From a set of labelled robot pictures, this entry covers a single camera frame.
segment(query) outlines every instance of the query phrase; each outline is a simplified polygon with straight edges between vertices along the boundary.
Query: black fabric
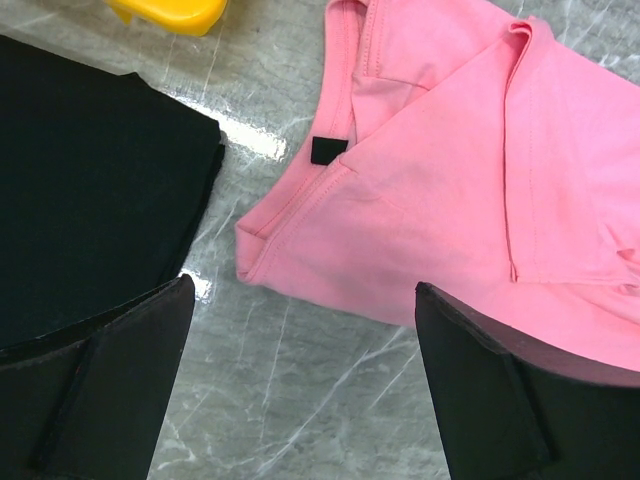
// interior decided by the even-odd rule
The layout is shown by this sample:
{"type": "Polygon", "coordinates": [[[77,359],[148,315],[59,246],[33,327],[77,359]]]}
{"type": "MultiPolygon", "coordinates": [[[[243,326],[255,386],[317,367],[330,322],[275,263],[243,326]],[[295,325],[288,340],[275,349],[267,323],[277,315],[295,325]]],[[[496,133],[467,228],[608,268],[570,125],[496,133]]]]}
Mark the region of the black fabric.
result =
{"type": "Polygon", "coordinates": [[[0,36],[0,348],[175,278],[220,169],[218,123],[0,36]]]}
{"type": "Polygon", "coordinates": [[[349,142],[336,138],[313,137],[311,143],[311,163],[329,165],[338,155],[347,151],[349,142]]]}
{"type": "Polygon", "coordinates": [[[640,478],[640,373],[559,350],[426,284],[416,323],[452,480],[640,478]]]}
{"type": "Polygon", "coordinates": [[[193,306],[183,276],[0,350],[0,478],[144,480],[193,306]]]}

